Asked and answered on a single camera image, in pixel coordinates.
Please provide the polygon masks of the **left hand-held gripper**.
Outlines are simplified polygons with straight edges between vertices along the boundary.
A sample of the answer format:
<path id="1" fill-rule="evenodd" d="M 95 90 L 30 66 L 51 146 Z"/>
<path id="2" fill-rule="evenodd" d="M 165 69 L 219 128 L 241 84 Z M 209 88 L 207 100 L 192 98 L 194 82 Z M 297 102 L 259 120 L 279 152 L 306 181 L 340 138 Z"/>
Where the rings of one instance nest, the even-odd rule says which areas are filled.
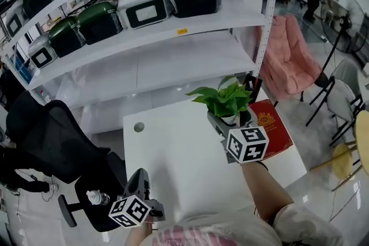
<path id="1" fill-rule="evenodd" d="M 164 206 L 149 198 L 149 176 L 145 169 L 135 171 L 127 182 L 124 193 L 112 204 L 109 217 L 124 228 L 141 226 L 148 216 L 153 222 L 165 221 Z"/>

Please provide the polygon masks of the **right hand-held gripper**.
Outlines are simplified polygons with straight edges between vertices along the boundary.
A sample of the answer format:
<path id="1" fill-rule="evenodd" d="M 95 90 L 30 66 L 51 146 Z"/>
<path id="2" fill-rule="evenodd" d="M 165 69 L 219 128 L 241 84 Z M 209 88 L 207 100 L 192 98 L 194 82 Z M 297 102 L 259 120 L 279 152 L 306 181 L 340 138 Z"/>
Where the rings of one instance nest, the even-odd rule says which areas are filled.
<path id="1" fill-rule="evenodd" d="M 255 112 L 248 108 L 243 128 L 232 128 L 210 111 L 207 112 L 209 123 L 222 137 L 227 137 L 223 146 L 229 163 L 245 164 L 263 160 L 269 144 L 269 138 L 263 127 L 258 126 Z"/>

